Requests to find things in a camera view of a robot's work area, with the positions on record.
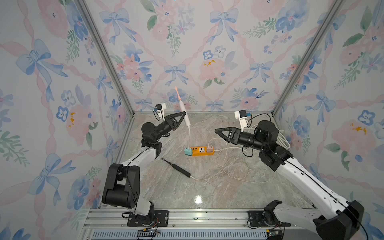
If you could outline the teal charger adapter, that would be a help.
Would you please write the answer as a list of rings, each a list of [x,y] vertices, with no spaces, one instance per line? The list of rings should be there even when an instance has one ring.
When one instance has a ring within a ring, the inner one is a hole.
[[[184,153],[186,156],[192,156],[193,155],[193,150],[191,148],[185,148]]]

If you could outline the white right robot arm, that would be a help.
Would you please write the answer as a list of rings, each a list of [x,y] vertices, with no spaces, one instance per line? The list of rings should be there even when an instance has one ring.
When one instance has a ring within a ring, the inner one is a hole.
[[[323,240],[350,240],[363,228],[364,207],[348,201],[315,178],[277,143],[279,130],[270,121],[260,121],[253,133],[239,128],[215,129],[223,140],[259,151],[260,160],[298,188],[315,206],[300,209],[274,200],[264,208],[264,221],[270,226],[289,223],[310,230]]]

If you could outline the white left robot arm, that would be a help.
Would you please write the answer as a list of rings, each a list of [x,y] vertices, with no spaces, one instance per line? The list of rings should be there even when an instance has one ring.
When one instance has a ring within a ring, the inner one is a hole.
[[[112,207],[123,207],[148,224],[155,219],[154,204],[140,196],[140,171],[161,153],[160,139],[175,131],[187,119],[185,111],[167,115],[155,126],[142,125],[142,145],[139,151],[121,164],[110,165],[107,173],[102,202]]]

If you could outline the pink charger adapter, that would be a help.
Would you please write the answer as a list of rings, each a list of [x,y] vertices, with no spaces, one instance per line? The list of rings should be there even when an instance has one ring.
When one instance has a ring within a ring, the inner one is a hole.
[[[214,147],[213,146],[207,146],[207,153],[212,153],[214,151]]]

